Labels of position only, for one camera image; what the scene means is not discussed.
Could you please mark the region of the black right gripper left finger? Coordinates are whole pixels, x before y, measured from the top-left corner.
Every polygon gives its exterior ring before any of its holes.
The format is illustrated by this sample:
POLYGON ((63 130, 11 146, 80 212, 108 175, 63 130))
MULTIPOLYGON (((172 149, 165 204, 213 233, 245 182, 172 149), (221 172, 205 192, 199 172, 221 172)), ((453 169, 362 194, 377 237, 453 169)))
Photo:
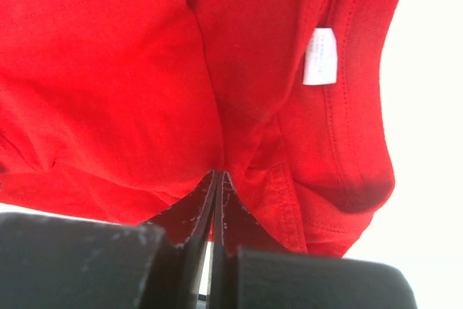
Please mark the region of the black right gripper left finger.
POLYGON ((148 224, 160 227, 158 244, 143 293, 144 308, 195 308, 215 206, 218 172, 148 224))

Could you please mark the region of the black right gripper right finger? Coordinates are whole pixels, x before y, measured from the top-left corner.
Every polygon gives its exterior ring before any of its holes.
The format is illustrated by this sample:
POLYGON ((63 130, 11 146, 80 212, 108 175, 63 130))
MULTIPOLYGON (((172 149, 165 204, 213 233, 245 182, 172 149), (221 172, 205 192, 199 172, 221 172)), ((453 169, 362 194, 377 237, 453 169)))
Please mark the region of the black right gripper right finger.
POLYGON ((213 214, 213 247, 209 279, 210 308, 272 308, 270 293, 259 285, 258 262, 288 250, 275 240, 240 200, 228 172, 220 172, 213 214))

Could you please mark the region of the red t shirt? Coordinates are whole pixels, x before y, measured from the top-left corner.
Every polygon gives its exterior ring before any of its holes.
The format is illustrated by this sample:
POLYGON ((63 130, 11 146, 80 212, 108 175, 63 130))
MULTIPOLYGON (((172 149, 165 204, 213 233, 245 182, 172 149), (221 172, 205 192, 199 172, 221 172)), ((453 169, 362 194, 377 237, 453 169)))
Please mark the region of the red t shirt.
POLYGON ((284 247, 342 256, 394 188, 398 0, 1 0, 1 201, 139 224, 211 169, 284 247))

